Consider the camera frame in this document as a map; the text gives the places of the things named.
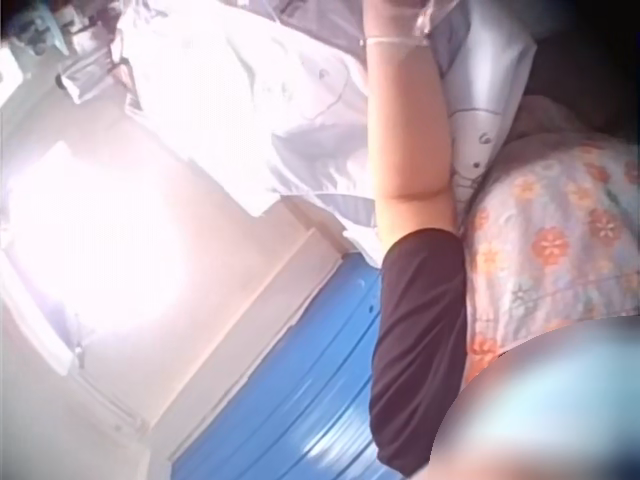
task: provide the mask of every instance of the skin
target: skin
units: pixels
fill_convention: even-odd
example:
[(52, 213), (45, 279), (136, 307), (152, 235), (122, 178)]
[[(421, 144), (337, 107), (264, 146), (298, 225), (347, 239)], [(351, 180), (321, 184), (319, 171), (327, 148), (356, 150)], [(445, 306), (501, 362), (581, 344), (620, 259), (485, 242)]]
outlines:
[[(421, 0), (365, 0), (367, 37), (410, 36), (422, 6)], [(455, 233), (451, 134), (431, 49), (376, 43), (367, 47), (367, 67), (369, 152), (383, 248), (425, 228)]]

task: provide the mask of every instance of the hand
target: hand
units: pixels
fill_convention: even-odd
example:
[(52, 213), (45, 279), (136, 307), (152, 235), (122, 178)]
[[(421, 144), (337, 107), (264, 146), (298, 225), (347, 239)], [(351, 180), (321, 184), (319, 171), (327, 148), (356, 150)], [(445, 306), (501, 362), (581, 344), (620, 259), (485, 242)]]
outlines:
[(427, 0), (364, 0), (365, 36), (411, 36)]

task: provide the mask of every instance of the orange flower pattern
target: orange flower pattern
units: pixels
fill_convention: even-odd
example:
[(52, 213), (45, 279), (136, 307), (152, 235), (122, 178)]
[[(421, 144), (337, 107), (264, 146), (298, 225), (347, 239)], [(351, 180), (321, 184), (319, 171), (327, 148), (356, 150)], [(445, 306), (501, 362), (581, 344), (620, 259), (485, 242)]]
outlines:
[(595, 205), (593, 189), (588, 186), (570, 183), (567, 186), (567, 196), (571, 203), (579, 208), (593, 208)]
[(558, 227), (543, 228), (536, 235), (531, 249), (545, 267), (559, 265), (569, 253), (569, 239)]
[(532, 200), (538, 196), (540, 185), (533, 175), (518, 178), (513, 183), (513, 193), (522, 200)]
[(587, 162), (584, 164), (584, 168), (591, 178), (596, 182), (607, 184), (611, 180), (611, 175), (606, 168), (596, 165), (593, 162)]
[(487, 243), (480, 245), (475, 256), (475, 271), (490, 275), (500, 270), (504, 265), (504, 254), (497, 245)]
[(605, 247), (613, 247), (622, 238), (622, 225), (615, 213), (596, 208), (589, 212), (589, 232)]
[(481, 208), (473, 218), (473, 231), (480, 232), (489, 223), (489, 210)]
[[(629, 188), (639, 183), (638, 162), (624, 145), (574, 142), (549, 138), (543, 154), (522, 141), (505, 167), (517, 177), (505, 177), (497, 159), (479, 197), (465, 237), (474, 255), (465, 384), (537, 335), (640, 309), (640, 212)], [(531, 160), (517, 163), (516, 153)], [(507, 190), (505, 178), (513, 178)], [(502, 188), (492, 192), (494, 183)]]

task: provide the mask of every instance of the white cloth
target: white cloth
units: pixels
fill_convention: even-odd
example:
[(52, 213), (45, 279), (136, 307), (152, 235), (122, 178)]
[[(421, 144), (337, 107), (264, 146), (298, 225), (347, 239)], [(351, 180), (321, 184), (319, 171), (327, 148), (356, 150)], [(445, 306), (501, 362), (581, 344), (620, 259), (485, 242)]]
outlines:
[[(361, 2), (284, 9), (249, 0), (243, 9), (185, 0), (163, 15), (145, 3), (153, 2), (138, 0), (121, 24), (125, 56), (142, 108), (169, 144), (253, 215), (300, 195), (347, 226), (375, 226)], [(463, 0), (432, 45), (463, 208), (506, 138), (535, 44), (495, 0)]]

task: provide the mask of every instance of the wall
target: wall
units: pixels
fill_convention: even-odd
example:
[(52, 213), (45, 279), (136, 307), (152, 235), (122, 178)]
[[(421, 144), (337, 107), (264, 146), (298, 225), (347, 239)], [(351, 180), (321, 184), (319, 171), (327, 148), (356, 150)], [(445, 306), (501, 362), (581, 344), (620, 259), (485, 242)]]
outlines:
[(135, 478), (140, 447), (121, 444), (96, 425), (79, 392), (24, 342), (2, 310), (3, 480)]
[[(203, 409), (208, 408), (295, 321), (304, 302), (333, 271), (342, 251), (324, 240), (313, 221), (302, 220), (304, 215), (294, 215), (283, 204), (261, 218), (250, 217), (211, 178), (194, 173), (126, 117), (123, 92), (118, 89), (82, 106), (74, 105), (53, 84), (56, 61), (55, 57), (43, 59), (38, 74), (3, 108), (3, 188), (62, 140), (82, 160), (159, 189), (179, 233), (186, 283), (177, 300), (153, 323), (92, 341), (87, 347), (86, 373), (150, 426), (162, 423), (165, 411), (176, 405), (197, 373), (200, 382), (216, 385), (220, 393), (219, 398), (196, 398)], [(226, 339), (233, 332), (230, 348)], [(260, 338), (252, 337), (255, 332)], [(103, 431), (102, 436), (107, 436), (102, 438), (73, 408), (69, 379), (49, 378), (51, 391), (45, 389), (43, 397), (37, 385), (48, 375), (46, 366), (36, 358), (21, 372), (20, 355), (28, 353), (22, 349), (11, 353), (11, 347), (8, 352), (15, 359), (8, 368), (17, 386), (4, 389), (10, 416), (15, 418), (4, 435), (7, 471), (16, 480), (99, 480), (102, 477), (89, 475), (90, 459), (101, 457), (96, 460), (99, 465), (104, 461), (122, 468), (109, 476), (114, 472), (105, 467), (104, 478), (133, 478), (131, 472), (144, 449), (131, 446), (132, 451), (115, 448), (110, 453), (111, 447), (103, 445), (108, 435)], [(201, 367), (207, 361), (209, 368), (203, 377)], [(50, 404), (44, 405), (49, 397)], [(180, 405), (184, 409), (184, 402), (177, 403), (178, 409)], [(191, 412), (195, 426), (203, 412)], [(50, 422), (51, 428), (42, 429), (39, 424), (50, 416), (56, 420)], [(27, 419), (31, 417), (38, 421), (30, 424)], [(169, 448), (181, 440), (173, 437), (187, 433), (169, 427), (156, 438)], [(40, 457), (52, 459), (52, 465), (38, 465)], [(49, 474), (35, 475), (39, 469)]]

